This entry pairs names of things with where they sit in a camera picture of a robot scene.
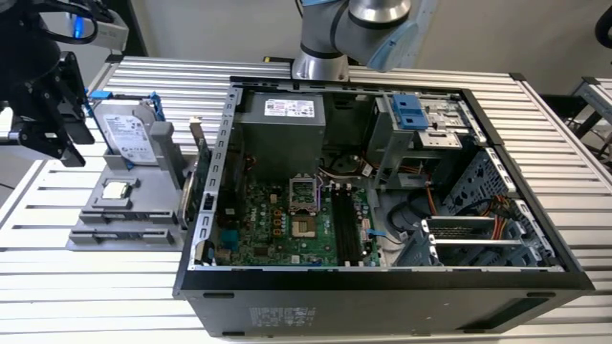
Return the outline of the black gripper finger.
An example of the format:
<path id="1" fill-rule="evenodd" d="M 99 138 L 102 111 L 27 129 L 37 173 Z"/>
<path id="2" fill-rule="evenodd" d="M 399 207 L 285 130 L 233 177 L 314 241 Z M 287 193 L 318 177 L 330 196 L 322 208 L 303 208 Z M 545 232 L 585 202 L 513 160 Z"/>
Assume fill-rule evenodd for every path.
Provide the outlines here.
<path id="1" fill-rule="evenodd" d="M 86 127 L 86 113 L 82 111 L 82 106 L 87 103 L 85 86 L 75 55 L 71 52 L 61 52 L 57 67 L 61 93 L 58 111 L 65 130 L 75 144 L 93 144 L 94 139 Z"/>
<path id="2" fill-rule="evenodd" d="M 65 130 L 58 111 L 58 77 L 43 77 L 18 85 L 9 93 L 7 105 L 17 120 L 10 133 L 19 146 L 59 160 L 65 167 L 85 166 L 85 159 Z"/>

